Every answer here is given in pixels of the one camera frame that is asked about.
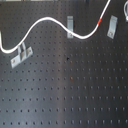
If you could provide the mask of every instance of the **screw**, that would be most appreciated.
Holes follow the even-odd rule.
[[[12,63],[15,63],[15,59],[12,60]]]

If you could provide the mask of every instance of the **perforated surface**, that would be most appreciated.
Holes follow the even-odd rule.
[[[0,4],[3,47],[14,47],[39,18],[51,16],[74,31],[93,30],[107,0]],[[98,31],[87,40],[67,39],[53,22],[39,23],[25,40],[34,55],[11,69],[17,51],[0,52],[1,128],[127,128],[128,24],[125,0],[112,0]],[[107,37],[118,17],[114,40]]]

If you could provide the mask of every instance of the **red component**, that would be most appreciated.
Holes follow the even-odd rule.
[[[98,25],[100,25],[100,23],[101,23],[101,19],[99,19],[99,21],[98,21]]]

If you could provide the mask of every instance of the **metal bracket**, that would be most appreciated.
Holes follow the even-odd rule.
[[[28,49],[26,49],[26,46],[25,46],[24,42],[22,43],[22,47],[23,47],[23,52],[21,52],[21,48],[19,46],[18,47],[18,55],[16,57],[14,57],[13,59],[11,59],[11,66],[12,66],[12,68],[15,68],[20,63],[22,63],[24,60],[26,60],[31,55],[33,55],[32,48],[29,47]]]
[[[114,35],[115,35],[115,32],[116,32],[117,20],[118,20],[117,17],[111,16],[107,36],[112,38],[112,39],[114,38]]]
[[[67,28],[73,32],[73,16],[67,16]],[[68,38],[73,38],[71,33],[67,33]]]
[[[128,4],[127,4],[127,17],[126,17],[126,22],[128,22]]]

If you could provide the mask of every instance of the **white cable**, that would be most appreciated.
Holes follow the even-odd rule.
[[[6,50],[6,49],[4,49],[4,48],[2,47],[2,38],[1,38],[1,32],[0,32],[0,49],[1,49],[1,51],[2,51],[3,53],[6,53],[6,54],[9,54],[9,53],[14,52],[14,51],[24,42],[24,40],[27,38],[27,36],[28,36],[28,34],[30,33],[30,31],[32,30],[32,28],[33,28],[36,24],[38,24],[39,22],[46,21],[46,20],[50,20],[50,21],[53,21],[53,22],[57,23],[57,24],[60,25],[65,31],[67,31],[68,33],[72,34],[74,37],[77,37],[77,38],[79,38],[79,39],[87,39],[87,38],[89,38],[90,36],[92,36],[92,35],[96,32],[96,30],[97,30],[97,28],[98,28],[98,26],[99,26],[99,24],[100,24],[100,22],[101,22],[101,19],[102,19],[104,13],[105,13],[105,11],[106,11],[106,9],[107,9],[107,7],[108,7],[110,1],[111,1],[111,0],[108,0],[108,2],[106,3],[106,5],[105,5],[105,7],[104,7],[104,9],[103,9],[103,12],[102,12],[102,14],[101,14],[101,16],[100,16],[100,19],[99,19],[99,21],[98,21],[96,27],[95,27],[94,30],[93,30],[90,34],[88,34],[88,35],[85,35],[85,36],[78,35],[78,34],[72,32],[72,31],[68,30],[62,23],[60,23],[59,21],[55,20],[54,18],[51,18],[51,17],[44,17],[44,18],[41,18],[41,19],[37,20],[37,21],[29,28],[28,32],[27,32],[26,35],[23,37],[23,39],[19,42],[19,44],[16,45],[16,46],[15,46],[14,48],[12,48],[12,49]]]
[[[126,7],[128,8],[128,1],[124,5],[124,15],[126,17],[126,20],[128,21],[128,14],[127,14],[127,11],[126,11],[126,9],[127,9]]]

